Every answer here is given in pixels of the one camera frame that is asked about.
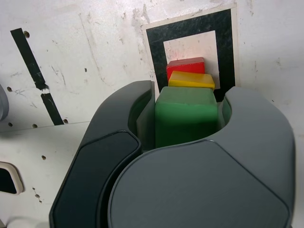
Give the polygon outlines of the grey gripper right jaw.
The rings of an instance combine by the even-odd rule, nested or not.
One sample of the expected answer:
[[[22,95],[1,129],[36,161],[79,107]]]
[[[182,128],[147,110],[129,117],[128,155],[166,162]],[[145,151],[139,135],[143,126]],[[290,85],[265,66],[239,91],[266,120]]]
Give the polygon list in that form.
[[[111,228],[288,228],[295,203],[292,127],[260,93],[233,87],[213,135],[145,152],[116,180]]]

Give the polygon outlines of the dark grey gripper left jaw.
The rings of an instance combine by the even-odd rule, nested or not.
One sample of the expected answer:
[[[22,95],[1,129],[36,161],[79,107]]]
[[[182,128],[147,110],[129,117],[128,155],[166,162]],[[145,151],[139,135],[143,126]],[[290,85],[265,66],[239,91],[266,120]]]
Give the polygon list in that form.
[[[155,85],[132,82],[95,112],[49,213],[52,228],[105,228],[122,170],[155,147]]]

